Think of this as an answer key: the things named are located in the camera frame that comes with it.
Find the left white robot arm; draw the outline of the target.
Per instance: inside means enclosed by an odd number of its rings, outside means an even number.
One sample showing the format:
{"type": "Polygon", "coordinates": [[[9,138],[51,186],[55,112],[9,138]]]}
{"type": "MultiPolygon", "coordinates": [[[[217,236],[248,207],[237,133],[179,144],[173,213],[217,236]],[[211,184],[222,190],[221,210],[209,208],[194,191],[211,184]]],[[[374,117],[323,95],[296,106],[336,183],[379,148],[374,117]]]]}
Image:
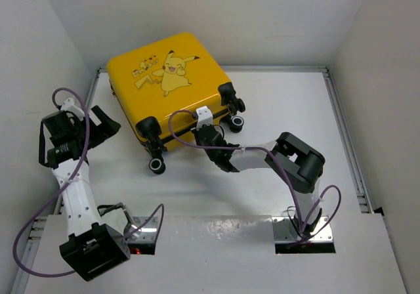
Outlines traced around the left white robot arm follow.
{"type": "Polygon", "coordinates": [[[92,108],[99,118],[96,125],[84,111],[64,102],[59,110],[41,120],[40,129],[50,133],[52,148],[46,149],[45,136],[39,135],[39,163],[52,170],[64,189],[62,199],[67,216],[68,241],[60,245],[61,257],[85,281],[91,281],[129,260],[125,234],[130,216],[122,203],[97,206],[89,180],[89,162],[83,147],[94,148],[114,136],[120,124],[99,106],[92,108]]]}

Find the yellow suitcase with grey lining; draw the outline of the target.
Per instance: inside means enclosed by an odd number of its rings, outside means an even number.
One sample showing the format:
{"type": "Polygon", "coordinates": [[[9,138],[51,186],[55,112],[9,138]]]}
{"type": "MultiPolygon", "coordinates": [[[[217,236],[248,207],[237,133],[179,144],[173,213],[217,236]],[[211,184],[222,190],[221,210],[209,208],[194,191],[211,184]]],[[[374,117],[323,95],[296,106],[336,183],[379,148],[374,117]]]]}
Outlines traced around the yellow suitcase with grey lining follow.
{"type": "Polygon", "coordinates": [[[234,86],[195,35],[178,33],[109,59],[106,69],[113,95],[138,141],[150,154],[150,170],[165,171],[164,152],[177,137],[191,141],[196,120],[188,115],[207,107],[215,125],[242,130],[238,114],[245,104],[234,86]]]}

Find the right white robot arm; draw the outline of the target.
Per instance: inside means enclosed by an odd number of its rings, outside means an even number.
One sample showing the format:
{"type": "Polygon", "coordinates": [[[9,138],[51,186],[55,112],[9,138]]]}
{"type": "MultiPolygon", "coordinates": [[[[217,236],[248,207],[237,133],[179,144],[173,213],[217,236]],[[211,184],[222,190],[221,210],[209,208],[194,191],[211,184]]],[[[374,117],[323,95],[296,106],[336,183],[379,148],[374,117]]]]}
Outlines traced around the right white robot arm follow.
{"type": "Polygon", "coordinates": [[[273,170],[286,183],[295,202],[295,228],[301,236],[309,237],[322,214],[317,182],[326,159],[321,153],[288,132],[257,146],[228,143],[212,125],[194,129],[193,134],[196,145],[222,171],[273,170]]]}

